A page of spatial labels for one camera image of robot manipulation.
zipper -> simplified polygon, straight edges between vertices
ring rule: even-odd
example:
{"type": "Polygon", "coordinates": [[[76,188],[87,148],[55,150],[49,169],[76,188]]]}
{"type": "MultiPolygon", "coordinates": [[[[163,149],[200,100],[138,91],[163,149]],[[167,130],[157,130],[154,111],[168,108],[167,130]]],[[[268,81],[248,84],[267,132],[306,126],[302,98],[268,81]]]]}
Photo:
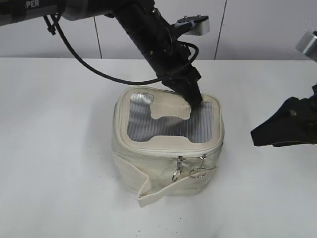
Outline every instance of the zipper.
{"type": "MultiPolygon", "coordinates": [[[[193,177],[191,175],[192,178],[201,178],[203,176],[205,176],[206,172],[207,172],[207,169],[205,169],[203,167],[203,164],[207,158],[207,155],[202,155],[200,157],[198,157],[199,160],[201,161],[200,163],[200,166],[198,168],[195,168],[193,169],[192,171],[190,171],[190,174],[194,173],[194,172],[205,172],[203,175],[200,175],[199,177],[193,177]]],[[[186,159],[183,158],[182,156],[179,156],[178,159],[177,159],[177,163],[176,163],[176,171],[175,173],[173,174],[173,177],[172,177],[172,181],[173,182],[176,182],[178,180],[178,178],[180,177],[182,171],[183,171],[183,165],[182,165],[182,162],[185,161],[186,159]]]]}

white table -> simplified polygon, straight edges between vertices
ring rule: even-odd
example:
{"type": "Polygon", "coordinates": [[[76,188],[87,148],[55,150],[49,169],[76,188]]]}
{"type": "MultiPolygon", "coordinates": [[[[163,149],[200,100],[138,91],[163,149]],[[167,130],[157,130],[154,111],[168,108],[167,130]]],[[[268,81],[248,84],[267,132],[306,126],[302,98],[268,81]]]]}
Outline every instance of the white table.
{"type": "MultiPolygon", "coordinates": [[[[129,80],[155,76],[144,60],[88,62],[129,80]]],[[[195,66],[201,90],[222,102],[219,169],[199,195],[140,208],[111,157],[112,111],[126,86],[74,59],[0,59],[0,237],[316,237],[317,146],[257,148],[250,131],[287,98],[310,96],[317,64],[195,66]]]]}

black cable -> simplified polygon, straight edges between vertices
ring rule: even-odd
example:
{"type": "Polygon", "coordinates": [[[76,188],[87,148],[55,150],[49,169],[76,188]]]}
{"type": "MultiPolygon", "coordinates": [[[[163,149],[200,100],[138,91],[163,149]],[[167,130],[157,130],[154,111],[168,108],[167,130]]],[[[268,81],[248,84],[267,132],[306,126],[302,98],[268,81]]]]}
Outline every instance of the black cable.
{"type": "MultiPolygon", "coordinates": [[[[56,17],[54,15],[51,15],[51,18],[53,19],[53,22],[56,23],[56,17]]],[[[112,76],[109,76],[107,74],[104,74],[98,70],[96,70],[95,68],[91,67],[89,64],[87,64],[76,52],[75,50],[72,48],[72,46],[70,45],[69,41],[67,40],[66,36],[64,35],[59,23],[56,23],[56,29],[61,37],[61,39],[63,40],[63,42],[65,43],[66,47],[68,48],[68,50],[72,53],[72,55],[87,69],[89,69],[90,71],[92,71],[93,73],[104,77],[106,79],[109,79],[111,81],[117,82],[117,83],[122,83],[122,84],[126,84],[126,85],[149,85],[149,84],[153,84],[153,83],[157,83],[157,82],[161,82],[163,80],[169,79],[171,78],[173,75],[179,73],[181,70],[183,70],[184,68],[186,68],[187,66],[189,66],[198,56],[199,53],[199,49],[197,46],[191,44],[191,43],[186,43],[186,42],[179,42],[182,44],[185,44],[191,48],[193,48],[195,50],[194,55],[191,57],[191,59],[184,65],[184,67],[180,70],[178,70],[177,72],[173,72],[170,75],[166,75],[163,77],[159,77],[153,80],[148,80],[148,81],[143,81],[143,82],[132,82],[132,81],[126,81],[126,80],[122,80],[119,78],[115,78],[112,76]]]]}

fabric strap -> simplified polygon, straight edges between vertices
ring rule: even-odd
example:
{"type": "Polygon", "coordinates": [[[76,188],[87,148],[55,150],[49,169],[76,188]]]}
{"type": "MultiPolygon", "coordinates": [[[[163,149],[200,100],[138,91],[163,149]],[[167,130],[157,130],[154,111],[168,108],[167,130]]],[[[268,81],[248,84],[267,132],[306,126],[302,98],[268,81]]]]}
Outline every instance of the fabric strap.
{"type": "Polygon", "coordinates": [[[197,194],[204,190],[215,172],[215,169],[208,170],[201,178],[187,176],[157,192],[151,193],[151,180],[147,174],[116,154],[114,154],[114,162],[119,167],[125,183],[128,184],[132,191],[137,192],[138,202],[141,207],[155,203],[167,195],[197,194]]]}

black robotic arm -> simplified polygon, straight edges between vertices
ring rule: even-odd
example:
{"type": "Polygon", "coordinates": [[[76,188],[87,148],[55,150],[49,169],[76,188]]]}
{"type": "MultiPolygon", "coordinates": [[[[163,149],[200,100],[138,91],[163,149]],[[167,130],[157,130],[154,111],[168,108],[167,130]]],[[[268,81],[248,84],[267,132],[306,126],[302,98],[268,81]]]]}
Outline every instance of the black robotic arm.
{"type": "Polygon", "coordinates": [[[207,16],[184,17],[170,25],[155,8],[154,0],[0,0],[0,26],[42,16],[49,24],[48,15],[54,20],[50,32],[53,33],[57,27],[60,34],[62,31],[59,30],[58,20],[61,16],[68,20],[98,15],[116,18],[153,68],[159,77],[158,81],[182,95],[192,107],[202,101],[197,84],[201,76],[191,65],[198,54],[198,48],[180,42],[178,38],[185,33],[201,35],[208,32],[207,16]],[[189,48],[196,50],[190,59],[189,48]]]}

